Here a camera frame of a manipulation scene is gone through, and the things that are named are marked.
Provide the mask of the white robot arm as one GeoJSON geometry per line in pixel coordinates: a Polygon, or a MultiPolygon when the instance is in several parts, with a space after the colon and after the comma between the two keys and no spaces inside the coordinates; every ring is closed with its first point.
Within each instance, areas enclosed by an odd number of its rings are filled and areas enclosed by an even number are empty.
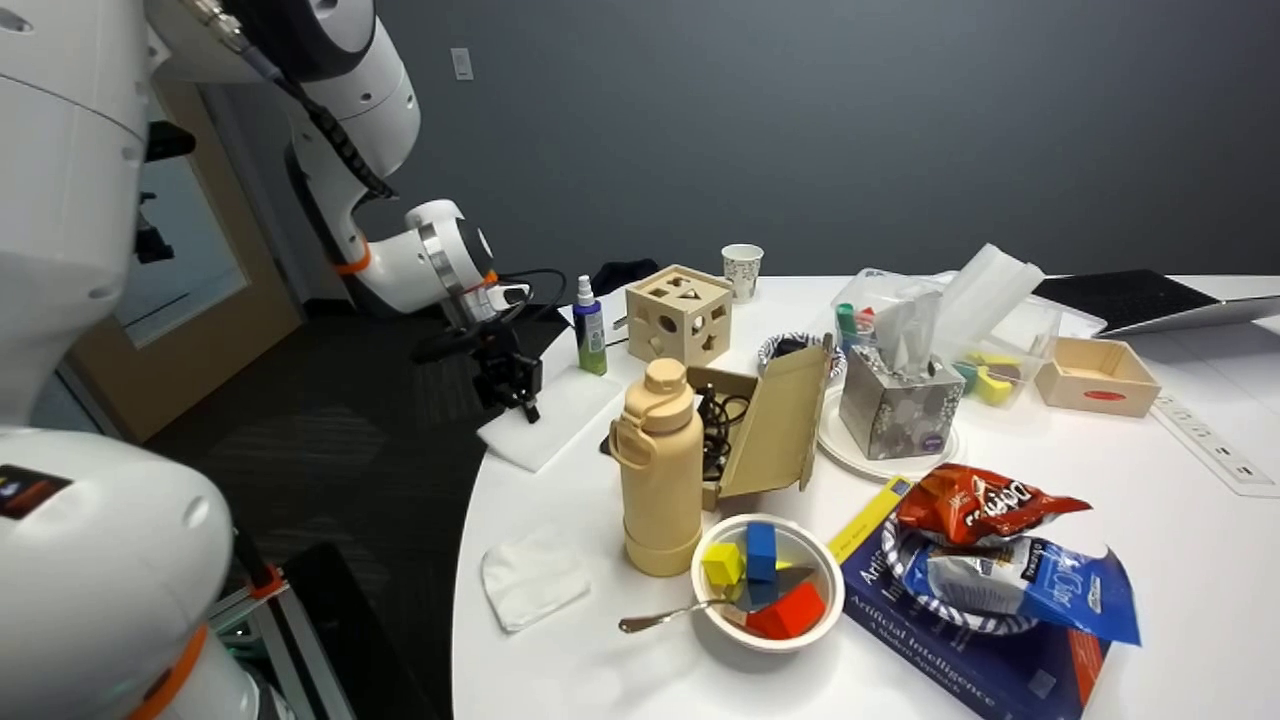
{"type": "Polygon", "coordinates": [[[231,569],[223,494],[146,449],[39,427],[73,344],[177,262],[145,173],[197,149],[161,73],[262,81],[293,99],[286,167],[336,271],[383,311],[438,308],[510,366],[527,308],[488,235],[422,201],[354,224],[419,141],[374,0],[0,0],[0,720],[254,720],[282,698],[217,640],[231,569]]]}

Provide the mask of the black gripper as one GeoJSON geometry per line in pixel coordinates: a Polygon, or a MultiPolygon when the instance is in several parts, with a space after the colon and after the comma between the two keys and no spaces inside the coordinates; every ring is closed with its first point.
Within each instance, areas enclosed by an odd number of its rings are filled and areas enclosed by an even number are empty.
{"type": "Polygon", "coordinates": [[[569,330],[569,320],[549,308],[510,308],[476,330],[476,397],[488,414],[518,407],[532,414],[542,389],[542,350],[569,330]]]}

